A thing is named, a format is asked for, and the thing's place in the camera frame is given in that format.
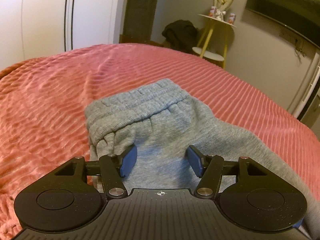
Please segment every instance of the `gray fabric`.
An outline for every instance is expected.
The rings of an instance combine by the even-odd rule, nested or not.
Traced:
[[[300,177],[250,131],[214,117],[211,109],[169,79],[94,101],[85,110],[91,160],[121,154],[135,144],[138,159],[124,185],[140,188],[191,188],[199,178],[185,159],[195,145],[225,160],[249,156],[299,189],[306,197],[305,223],[320,237],[320,205]],[[234,183],[223,179],[220,191]]]

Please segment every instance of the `yellow table leg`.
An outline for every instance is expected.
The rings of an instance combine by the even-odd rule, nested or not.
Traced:
[[[201,42],[203,41],[203,38],[204,38],[205,34],[207,33],[207,31],[209,30],[209,28],[210,28],[210,20],[208,19],[206,24],[205,24],[204,30],[203,30],[203,32],[201,34],[201,37],[200,37],[200,39],[198,41],[197,47],[199,47],[201,45]]]
[[[225,35],[224,35],[224,49],[223,49],[224,61],[222,63],[223,69],[226,67],[227,50],[228,50],[228,26],[226,25],[226,31],[225,31]]]
[[[211,39],[211,35],[213,33],[213,29],[214,29],[214,22],[211,22],[210,23],[210,30],[209,30],[209,33],[208,33],[208,36],[207,36],[207,39],[205,40],[204,42],[204,45],[202,47],[202,51],[201,51],[201,54],[200,54],[200,58],[203,58],[203,55],[208,47],[208,44],[209,44],[209,41]]]

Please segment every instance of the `white wardrobe door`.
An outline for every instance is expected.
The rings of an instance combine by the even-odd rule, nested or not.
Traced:
[[[66,0],[23,0],[22,37],[26,59],[65,51],[65,3]]]
[[[0,70],[24,60],[21,4],[22,0],[0,0]]]
[[[119,42],[124,0],[74,0],[73,49]]]

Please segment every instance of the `bed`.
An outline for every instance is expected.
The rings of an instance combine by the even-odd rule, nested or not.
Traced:
[[[216,117],[255,133],[320,200],[320,142],[259,90],[199,57],[142,44],[96,45],[0,72],[0,239],[21,227],[16,195],[63,162],[89,160],[84,108],[169,78]]]

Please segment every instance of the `dark door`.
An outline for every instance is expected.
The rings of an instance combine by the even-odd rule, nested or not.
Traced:
[[[150,41],[157,0],[127,0],[123,35],[136,42]]]

